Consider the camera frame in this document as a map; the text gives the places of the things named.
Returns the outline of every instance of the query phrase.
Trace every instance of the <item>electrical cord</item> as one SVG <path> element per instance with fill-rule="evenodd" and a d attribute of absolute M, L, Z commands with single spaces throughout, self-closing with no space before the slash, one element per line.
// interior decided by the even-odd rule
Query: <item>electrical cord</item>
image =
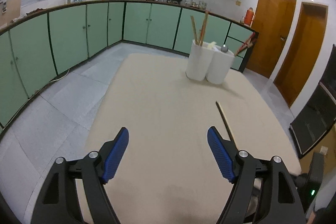
<path fill-rule="evenodd" d="M 58 79 L 55 79 L 55 80 L 52 80 L 52 81 L 48 82 L 44 87 L 40 88 L 37 92 L 35 92 L 35 93 L 32 95 L 32 97 L 30 97 L 30 98 L 28 99 L 28 101 L 27 101 L 23 106 L 21 106 L 21 107 L 18 109 L 17 112 L 15 112 L 15 114 L 14 114 L 13 117 L 9 120 L 9 122 L 5 125 L 5 127 L 3 128 L 3 130 L 5 130 L 6 127 L 7 127 L 7 126 L 8 126 L 8 125 L 9 125 L 9 124 L 16 118 L 16 115 L 21 111 L 21 109 L 22 109 L 24 106 L 26 106 L 26 104 L 27 104 L 31 99 L 35 98 L 35 95 L 39 94 L 40 91 L 41 91 L 42 89 L 44 89 L 47 85 L 49 85 L 49 84 L 51 84 L 51 83 L 53 83 L 53 82 L 57 82 L 57 81 L 63 79 L 65 76 L 67 76 L 67 75 L 69 74 L 69 71 L 70 71 L 70 69 L 68 69 L 67 73 L 66 73 L 65 75 L 63 75 L 61 78 L 58 78 Z"/>

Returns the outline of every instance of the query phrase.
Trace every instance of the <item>black cabinet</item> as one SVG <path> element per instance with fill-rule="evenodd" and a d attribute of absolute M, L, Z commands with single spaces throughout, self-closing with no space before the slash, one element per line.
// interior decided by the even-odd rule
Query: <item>black cabinet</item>
<path fill-rule="evenodd" d="M 308 103 L 290 125 L 299 158 L 304 157 L 331 130 L 336 121 L 336 47 L 325 73 Z"/>

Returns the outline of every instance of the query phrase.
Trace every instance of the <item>table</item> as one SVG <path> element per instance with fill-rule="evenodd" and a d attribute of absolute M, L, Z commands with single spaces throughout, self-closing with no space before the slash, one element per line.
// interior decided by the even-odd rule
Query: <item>table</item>
<path fill-rule="evenodd" d="M 280 156 L 301 173 L 278 120 L 246 77 L 230 70 L 223 85 L 190 80 L 188 60 L 131 54 L 114 76 L 93 122 L 85 150 L 99 150 L 121 127 L 129 145 L 105 185 L 123 224 L 215 224 L 232 185 L 222 177 L 207 142 L 216 126 L 229 139 L 215 102 L 228 118 L 238 149 L 255 158 Z M 90 219 L 78 183 L 84 219 Z"/>

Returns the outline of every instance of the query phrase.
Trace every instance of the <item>white pot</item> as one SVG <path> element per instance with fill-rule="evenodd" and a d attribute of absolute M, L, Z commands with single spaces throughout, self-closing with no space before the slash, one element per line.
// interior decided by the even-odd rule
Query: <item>white pot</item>
<path fill-rule="evenodd" d="M 203 81 L 210 66 L 214 50 L 208 48 L 208 43 L 203 42 L 203 47 L 197 46 L 195 40 L 191 45 L 186 74 L 187 77 Z"/>
<path fill-rule="evenodd" d="M 224 82 L 235 59 L 235 55 L 230 50 L 228 52 L 221 52 L 219 46 L 216 46 L 216 48 L 218 51 L 215 51 L 213 54 L 206 77 L 210 83 L 220 85 Z"/>

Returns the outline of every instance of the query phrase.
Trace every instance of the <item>orange thermos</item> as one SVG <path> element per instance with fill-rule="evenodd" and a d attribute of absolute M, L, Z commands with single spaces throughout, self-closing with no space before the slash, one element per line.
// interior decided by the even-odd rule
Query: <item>orange thermos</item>
<path fill-rule="evenodd" d="M 253 9 L 252 8 L 248 9 L 244 19 L 244 24 L 251 26 L 253 16 L 254 16 Z"/>

